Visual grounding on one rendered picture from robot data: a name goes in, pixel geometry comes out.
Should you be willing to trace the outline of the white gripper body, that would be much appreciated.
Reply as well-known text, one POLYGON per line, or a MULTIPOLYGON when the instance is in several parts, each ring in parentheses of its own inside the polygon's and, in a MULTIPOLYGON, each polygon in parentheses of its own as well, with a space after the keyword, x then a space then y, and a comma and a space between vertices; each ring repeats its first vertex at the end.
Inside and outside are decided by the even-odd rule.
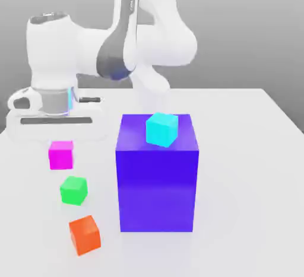
POLYGON ((16 141, 95 141, 108 132, 107 118, 100 109, 78 109, 67 116, 7 115, 8 136, 16 141))

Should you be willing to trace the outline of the small magenta cube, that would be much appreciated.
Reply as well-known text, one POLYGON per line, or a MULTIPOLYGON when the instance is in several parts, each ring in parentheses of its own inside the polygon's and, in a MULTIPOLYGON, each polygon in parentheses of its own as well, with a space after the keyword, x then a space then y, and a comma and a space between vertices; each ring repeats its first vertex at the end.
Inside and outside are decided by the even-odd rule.
POLYGON ((70 170, 73 168, 72 141, 52 141, 49 150, 49 165, 51 170, 70 170))

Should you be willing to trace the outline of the small green cube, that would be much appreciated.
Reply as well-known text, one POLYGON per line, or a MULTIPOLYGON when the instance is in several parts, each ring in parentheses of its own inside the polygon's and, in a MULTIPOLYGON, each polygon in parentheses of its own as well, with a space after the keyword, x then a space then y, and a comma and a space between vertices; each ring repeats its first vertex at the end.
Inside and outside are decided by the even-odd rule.
POLYGON ((61 200, 65 204, 81 206, 88 195, 87 180, 69 176, 60 186, 61 200))

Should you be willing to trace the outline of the small cyan cube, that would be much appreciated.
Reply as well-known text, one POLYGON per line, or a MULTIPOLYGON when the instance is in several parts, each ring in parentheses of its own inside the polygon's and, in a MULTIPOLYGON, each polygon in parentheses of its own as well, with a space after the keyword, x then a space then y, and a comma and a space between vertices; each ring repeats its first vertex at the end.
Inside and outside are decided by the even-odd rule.
POLYGON ((168 148, 178 137, 178 116, 155 113, 145 123, 145 139, 149 144, 168 148))

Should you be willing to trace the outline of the small orange cube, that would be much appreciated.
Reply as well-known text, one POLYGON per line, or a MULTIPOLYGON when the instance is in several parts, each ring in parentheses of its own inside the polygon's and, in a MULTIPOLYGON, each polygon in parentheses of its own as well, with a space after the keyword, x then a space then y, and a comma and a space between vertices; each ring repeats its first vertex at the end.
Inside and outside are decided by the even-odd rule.
POLYGON ((69 232, 78 256, 101 248, 100 231, 91 215, 69 222, 69 232))

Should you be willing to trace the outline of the large blue box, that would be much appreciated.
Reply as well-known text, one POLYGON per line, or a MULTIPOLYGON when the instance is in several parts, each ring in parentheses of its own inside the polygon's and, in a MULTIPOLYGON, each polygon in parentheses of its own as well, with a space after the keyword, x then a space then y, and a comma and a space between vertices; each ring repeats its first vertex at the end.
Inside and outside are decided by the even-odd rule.
POLYGON ((122 232, 191 232, 199 146, 192 119, 180 114, 177 139, 145 141, 147 114, 124 114, 115 149, 122 232))

